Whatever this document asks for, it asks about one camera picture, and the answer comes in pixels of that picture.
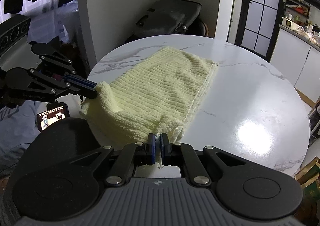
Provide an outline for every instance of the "small screen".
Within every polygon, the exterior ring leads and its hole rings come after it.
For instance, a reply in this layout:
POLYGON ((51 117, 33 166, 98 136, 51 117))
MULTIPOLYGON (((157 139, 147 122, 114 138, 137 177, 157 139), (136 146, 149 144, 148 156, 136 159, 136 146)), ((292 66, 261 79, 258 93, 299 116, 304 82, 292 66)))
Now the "small screen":
POLYGON ((40 131, 43 131, 48 126, 50 126, 52 123, 64 119, 66 117, 69 117, 68 110, 64 108, 64 106, 59 106, 54 109, 39 113, 37 115, 39 128, 41 127, 40 131))

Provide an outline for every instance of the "kitchen counter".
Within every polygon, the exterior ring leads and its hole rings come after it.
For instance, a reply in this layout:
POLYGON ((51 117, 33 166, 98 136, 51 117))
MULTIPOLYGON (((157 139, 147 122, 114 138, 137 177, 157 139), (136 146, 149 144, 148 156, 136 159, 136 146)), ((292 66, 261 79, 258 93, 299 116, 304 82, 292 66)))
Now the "kitchen counter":
POLYGON ((313 48, 315 48, 316 50, 318 50, 320 52, 320 48, 317 45, 315 45, 314 43, 312 43, 309 39, 305 38, 304 36, 299 35, 298 33, 294 32, 293 30, 291 30, 281 24, 279 25, 279 28, 281 28, 281 29, 289 32, 290 34, 296 36, 297 38, 303 40, 304 42, 308 43, 310 46, 312 46, 313 48))

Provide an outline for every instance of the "black circular cap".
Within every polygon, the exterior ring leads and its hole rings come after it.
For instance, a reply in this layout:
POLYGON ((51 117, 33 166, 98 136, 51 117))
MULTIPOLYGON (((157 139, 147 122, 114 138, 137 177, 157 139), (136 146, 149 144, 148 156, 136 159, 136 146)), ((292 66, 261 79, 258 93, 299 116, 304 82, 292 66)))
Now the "black circular cap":
POLYGON ((12 199, 21 216, 60 221, 89 209, 99 191, 89 168, 60 164, 19 179, 13 187, 12 199))
POLYGON ((27 30, 27 27, 28 27, 28 23, 25 22, 21 27, 21 33, 24 33, 27 30))
POLYGON ((8 36, 2 37, 0 47, 1 47, 1 48, 5 48, 5 46, 7 45, 7 43, 8 43, 8 36))
POLYGON ((11 41, 16 40, 16 38, 17 38, 18 35, 19 35, 19 31, 20 31, 19 27, 15 27, 15 28, 11 31, 11 35, 10 35, 10 40, 11 40, 11 41))
POLYGON ((303 197, 301 186, 292 177, 249 161, 225 168, 215 193, 226 209, 253 220, 289 216, 303 197))
POLYGON ((278 183, 263 177, 247 180, 243 184, 243 189, 247 194, 259 199, 273 198, 280 192, 278 183))
POLYGON ((60 198, 72 191, 72 183, 64 178, 46 178, 37 184, 36 192, 43 198, 60 198))

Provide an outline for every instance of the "white cabinet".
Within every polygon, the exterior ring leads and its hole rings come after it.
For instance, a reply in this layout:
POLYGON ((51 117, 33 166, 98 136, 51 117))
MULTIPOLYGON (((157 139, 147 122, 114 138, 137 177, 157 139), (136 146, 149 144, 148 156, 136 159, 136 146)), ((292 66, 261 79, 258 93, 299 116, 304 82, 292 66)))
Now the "white cabinet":
POLYGON ((303 40, 280 29, 270 64, 277 68, 294 86, 310 48, 311 46, 303 40))
POLYGON ((318 100, 320 96, 320 52, 318 50, 310 49, 295 88, 314 103, 318 100))

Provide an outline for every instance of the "gray textured grip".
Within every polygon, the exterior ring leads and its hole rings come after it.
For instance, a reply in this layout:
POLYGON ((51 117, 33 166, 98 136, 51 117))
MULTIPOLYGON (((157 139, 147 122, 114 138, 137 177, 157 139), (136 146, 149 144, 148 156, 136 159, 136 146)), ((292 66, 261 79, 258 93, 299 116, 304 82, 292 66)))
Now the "gray textured grip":
POLYGON ((192 187, 185 178, 131 178, 108 188, 96 206, 65 221, 21 218, 16 226, 304 226, 293 217, 253 222, 228 213, 208 189, 192 187))

